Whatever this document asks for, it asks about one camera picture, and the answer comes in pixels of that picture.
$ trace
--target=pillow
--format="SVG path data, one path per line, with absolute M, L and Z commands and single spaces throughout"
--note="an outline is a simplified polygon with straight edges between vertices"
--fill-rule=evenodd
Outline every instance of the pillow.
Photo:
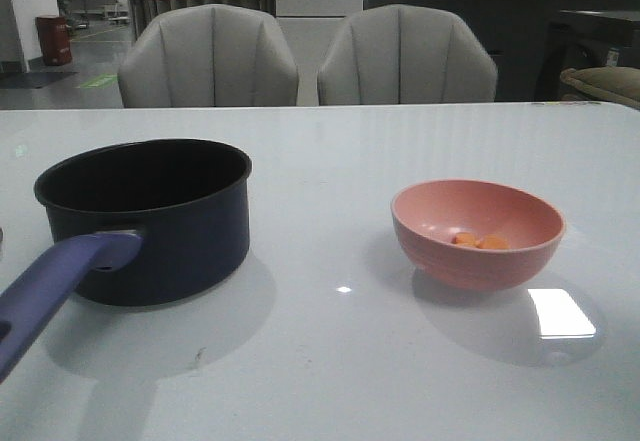
M 592 98 L 640 109 L 640 69 L 569 68 L 560 73 L 560 80 Z

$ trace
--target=carrot piece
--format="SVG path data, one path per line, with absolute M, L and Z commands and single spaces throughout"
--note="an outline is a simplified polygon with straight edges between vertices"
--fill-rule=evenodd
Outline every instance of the carrot piece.
M 480 249 L 509 249 L 507 240 L 495 234 L 486 235 L 476 243 L 476 246 Z
M 475 246 L 477 241 L 476 235 L 473 233 L 467 233 L 465 231 L 461 231 L 459 233 L 456 233 L 456 235 L 453 237 L 453 244 L 470 244 Z

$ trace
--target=chair backrest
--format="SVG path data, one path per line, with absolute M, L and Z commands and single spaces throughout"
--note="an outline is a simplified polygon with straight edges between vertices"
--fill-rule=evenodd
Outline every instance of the chair backrest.
M 459 16 L 389 5 L 342 21 L 318 71 L 318 98 L 321 105 L 490 102 L 497 78 Z
M 126 108 L 291 106 L 298 70 L 273 16 L 207 4 L 154 18 L 118 83 Z

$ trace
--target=counter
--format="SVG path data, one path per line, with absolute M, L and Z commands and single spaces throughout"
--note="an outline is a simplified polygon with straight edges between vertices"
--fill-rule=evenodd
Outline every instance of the counter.
M 638 0 L 365 0 L 444 9 L 469 24 L 498 65 L 498 101 L 533 101 L 549 21 L 561 10 L 637 10 Z

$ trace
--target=pink bowl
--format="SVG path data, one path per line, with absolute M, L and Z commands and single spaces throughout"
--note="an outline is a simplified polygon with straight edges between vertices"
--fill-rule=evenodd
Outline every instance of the pink bowl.
M 428 181 L 398 193 L 393 224 L 418 268 L 451 286 L 475 291 L 528 281 L 551 259 L 565 231 L 562 215 L 540 198 L 484 181 Z M 456 233 L 498 235 L 509 249 L 453 244 Z

